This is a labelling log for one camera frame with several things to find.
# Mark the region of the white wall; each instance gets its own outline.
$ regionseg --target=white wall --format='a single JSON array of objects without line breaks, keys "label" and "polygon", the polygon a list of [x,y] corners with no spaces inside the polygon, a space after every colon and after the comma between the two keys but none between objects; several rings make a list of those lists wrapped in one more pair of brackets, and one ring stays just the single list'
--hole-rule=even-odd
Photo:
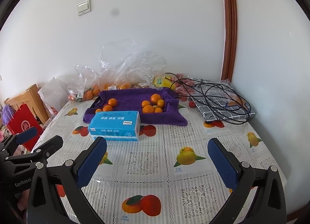
[{"label": "white wall", "polygon": [[310,22],[295,0],[237,0],[234,87],[288,179],[288,212],[310,200]]},{"label": "white wall", "polygon": [[220,79],[223,0],[91,0],[92,11],[78,17],[82,1],[18,3],[0,32],[1,102],[74,72],[74,63],[99,70],[102,45],[124,38],[162,53],[168,71]]}]

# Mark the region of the tablecloth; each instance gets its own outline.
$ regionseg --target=tablecloth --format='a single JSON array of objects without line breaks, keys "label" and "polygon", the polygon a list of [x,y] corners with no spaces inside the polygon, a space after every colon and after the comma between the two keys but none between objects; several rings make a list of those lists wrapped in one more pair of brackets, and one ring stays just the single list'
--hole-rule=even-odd
[{"label": "tablecloth", "polygon": [[[48,159],[48,166],[75,159],[91,145],[90,134],[72,132],[79,126],[87,127],[83,115],[92,103],[93,100],[68,102],[43,132],[34,148],[56,134],[64,140],[63,147]],[[285,186],[286,178],[264,144],[268,140],[250,145],[247,134],[259,136],[249,123],[206,124],[197,108],[189,108],[181,101],[180,105],[184,106],[179,111],[187,119],[187,126],[145,125],[138,142],[108,141],[105,161],[98,166],[89,185],[82,188],[106,224],[209,223],[230,195],[208,155],[207,143],[213,137],[239,161],[247,161],[254,168],[275,165]],[[200,159],[190,165],[178,165],[176,157],[185,147]],[[251,190],[235,223],[244,219],[255,192],[256,188]],[[128,207],[126,200],[132,197],[137,204]],[[78,223],[67,198],[62,201],[69,217]]]}]

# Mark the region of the bag of oranges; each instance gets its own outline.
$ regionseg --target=bag of oranges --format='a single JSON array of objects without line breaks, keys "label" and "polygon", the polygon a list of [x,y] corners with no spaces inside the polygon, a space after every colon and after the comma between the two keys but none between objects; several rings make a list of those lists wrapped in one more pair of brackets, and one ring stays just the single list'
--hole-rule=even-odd
[{"label": "bag of oranges", "polygon": [[69,82],[69,101],[91,100],[100,93],[99,74],[90,67],[73,65],[78,76]]},{"label": "bag of oranges", "polygon": [[[109,61],[120,59],[114,64]],[[165,75],[165,59],[142,50],[134,40],[109,42],[100,51],[102,90],[154,87],[154,78]]]}]

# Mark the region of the red paper bag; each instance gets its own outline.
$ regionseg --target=red paper bag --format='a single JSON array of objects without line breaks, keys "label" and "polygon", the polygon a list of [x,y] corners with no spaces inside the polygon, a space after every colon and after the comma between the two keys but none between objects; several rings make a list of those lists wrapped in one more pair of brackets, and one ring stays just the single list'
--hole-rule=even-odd
[{"label": "red paper bag", "polygon": [[23,144],[23,146],[25,146],[28,151],[32,151],[34,145],[37,143],[40,135],[42,134],[43,129],[41,128],[35,117],[32,115],[27,104],[22,104],[20,106],[20,108],[16,111],[16,113],[13,115],[13,118],[7,125],[7,127],[13,134],[22,133],[23,131],[28,130],[33,126],[37,128],[38,134]]}]

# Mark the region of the price label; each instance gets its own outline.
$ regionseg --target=price label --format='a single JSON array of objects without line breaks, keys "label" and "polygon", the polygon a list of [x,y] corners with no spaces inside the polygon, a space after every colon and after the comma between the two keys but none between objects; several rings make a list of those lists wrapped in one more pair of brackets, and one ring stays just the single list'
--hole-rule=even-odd
[{"label": "price label", "polygon": [[116,86],[114,85],[114,86],[110,86],[110,87],[108,87],[108,90],[116,90],[117,88],[116,88]]},{"label": "price label", "polygon": [[78,97],[78,98],[83,98],[83,97],[84,97],[84,91],[78,93],[77,97]]}]

